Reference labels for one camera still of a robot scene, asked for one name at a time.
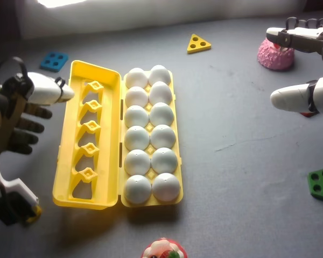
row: white backdrop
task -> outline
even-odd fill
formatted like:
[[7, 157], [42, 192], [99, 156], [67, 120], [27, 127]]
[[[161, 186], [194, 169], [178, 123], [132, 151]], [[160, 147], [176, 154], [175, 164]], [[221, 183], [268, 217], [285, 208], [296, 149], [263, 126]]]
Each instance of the white backdrop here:
[[117, 31], [300, 12], [306, 0], [87, 0], [46, 8], [16, 0], [22, 37]]

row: gray table surface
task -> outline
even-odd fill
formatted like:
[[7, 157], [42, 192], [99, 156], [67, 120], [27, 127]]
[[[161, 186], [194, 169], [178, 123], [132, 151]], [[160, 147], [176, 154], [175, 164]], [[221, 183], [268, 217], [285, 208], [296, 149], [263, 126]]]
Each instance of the gray table surface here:
[[[302, 15], [321, 18], [323, 13]], [[184, 199], [176, 206], [128, 209], [119, 201], [103, 211], [56, 206], [52, 188], [65, 104], [30, 156], [4, 153], [7, 180], [20, 177], [39, 197], [32, 226], [0, 222], [0, 257], [139, 257], [159, 238], [176, 239], [189, 257], [323, 257], [323, 202], [309, 194], [306, 176], [323, 168], [323, 115], [311, 119], [272, 107], [281, 87], [323, 77], [321, 56], [296, 52], [289, 72], [256, 61], [271, 26], [285, 18], [207, 23], [74, 35], [0, 45], [0, 59], [18, 55], [39, 70], [49, 51], [124, 75], [133, 67], [164, 65], [174, 75]], [[212, 44], [186, 54], [192, 33]], [[15, 71], [7, 66], [2, 77]]]

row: robotic hand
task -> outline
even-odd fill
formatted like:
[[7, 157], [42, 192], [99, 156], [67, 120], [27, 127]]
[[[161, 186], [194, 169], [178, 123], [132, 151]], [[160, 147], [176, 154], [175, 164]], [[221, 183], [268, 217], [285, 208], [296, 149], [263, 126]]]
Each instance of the robotic hand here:
[[[12, 58], [20, 65], [21, 74], [0, 85], [0, 153], [12, 151], [30, 154], [30, 145], [36, 144], [42, 124], [21, 117], [22, 113], [50, 119], [51, 111], [40, 105], [64, 102], [74, 96], [65, 80], [56, 80], [38, 73], [28, 73], [20, 58]], [[31, 223], [40, 215], [38, 198], [20, 180], [6, 181], [0, 173], [0, 220], [6, 225], [16, 222]]]
[[[289, 29], [289, 23], [292, 21], [294, 29]], [[323, 18], [305, 21], [290, 17], [286, 21], [286, 28], [269, 28], [266, 37], [281, 47], [294, 48], [305, 53], [317, 52], [323, 59]], [[277, 109], [300, 113], [323, 113], [323, 77], [276, 90], [270, 99]]]

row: white egg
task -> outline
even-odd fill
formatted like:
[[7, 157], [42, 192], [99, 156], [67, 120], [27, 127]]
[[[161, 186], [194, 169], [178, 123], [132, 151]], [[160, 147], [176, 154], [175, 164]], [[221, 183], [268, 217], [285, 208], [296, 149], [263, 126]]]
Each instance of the white egg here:
[[151, 196], [151, 183], [142, 176], [135, 175], [128, 178], [124, 186], [124, 196], [133, 204], [146, 202]]
[[178, 179], [169, 173], [158, 175], [153, 181], [153, 195], [162, 202], [175, 200], [179, 195], [180, 184]]
[[149, 76], [149, 84], [153, 85], [156, 82], [164, 82], [167, 85], [170, 84], [171, 76], [168, 73], [168, 70], [164, 66], [156, 65], [156, 66], [153, 66], [153, 68], [151, 69], [151, 73]]
[[150, 168], [150, 157], [143, 150], [134, 149], [125, 157], [124, 170], [131, 176], [145, 175]]
[[149, 102], [147, 92], [138, 86], [130, 88], [125, 94], [125, 104], [127, 107], [138, 105], [144, 107]]
[[178, 165], [177, 156], [169, 148], [157, 149], [152, 155], [151, 165], [158, 174], [173, 173]]
[[154, 148], [172, 148], [176, 142], [176, 135], [167, 125], [157, 125], [151, 133], [151, 144]]
[[165, 103], [159, 102], [151, 108], [150, 122], [152, 125], [171, 125], [174, 120], [172, 109]]
[[138, 125], [145, 127], [149, 123], [149, 114], [140, 106], [130, 106], [125, 115], [124, 122], [127, 127]]
[[133, 68], [127, 73], [127, 76], [125, 78], [125, 85], [128, 89], [131, 87], [141, 87], [145, 88], [148, 84], [148, 78], [141, 68]]
[[172, 93], [170, 88], [164, 82], [156, 82], [151, 87], [149, 100], [152, 105], [163, 102], [169, 105], [172, 101]]
[[124, 137], [124, 145], [128, 150], [144, 150], [150, 144], [150, 136], [145, 128], [135, 125], [129, 128]]

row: egg carton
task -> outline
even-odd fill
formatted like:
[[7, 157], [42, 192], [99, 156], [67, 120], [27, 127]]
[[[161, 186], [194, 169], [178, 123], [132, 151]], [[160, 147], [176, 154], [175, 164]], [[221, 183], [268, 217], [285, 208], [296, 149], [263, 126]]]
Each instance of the egg carton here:
[[[125, 86], [127, 75], [122, 80], [120, 74], [116, 71], [83, 61], [73, 61], [69, 86], [74, 90], [75, 96], [66, 104], [53, 187], [53, 201], [56, 205], [102, 210], [115, 205], [119, 195], [122, 196], [123, 205], [128, 207], [176, 204], [181, 201], [183, 187], [175, 95], [172, 73], [168, 72], [171, 77], [169, 87], [172, 92], [172, 101], [169, 106], [174, 114], [174, 122], [170, 127], [175, 132], [176, 138], [171, 149], [176, 154], [178, 161], [173, 175], [180, 184], [178, 196], [169, 202], [162, 202], [151, 194], [146, 202], [140, 204], [133, 204], [125, 198], [125, 184], [130, 178], [130, 175], [124, 169], [124, 161], [129, 153], [124, 144], [124, 137], [128, 130], [124, 120], [128, 108], [125, 103], [128, 91]], [[149, 76], [150, 71], [145, 71], [145, 73]], [[144, 90], [148, 94], [151, 86], [148, 85]], [[98, 94], [98, 101], [92, 99], [83, 103], [90, 92]], [[151, 103], [144, 107], [148, 113], [150, 113], [151, 108]], [[81, 124], [82, 118], [88, 112], [93, 113], [97, 121], [90, 120]], [[154, 126], [151, 123], [148, 123], [145, 127], [149, 135], [153, 128]], [[95, 142], [78, 144], [86, 133], [94, 135]], [[156, 149], [149, 144], [144, 151], [149, 157], [152, 157]], [[77, 171], [76, 165], [84, 156], [93, 159], [94, 169], [87, 167]], [[153, 184], [157, 175], [151, 168], [144, 176]], [[80, 183], [90, 185], [91, 198], [73, 196], [74, 189]]]

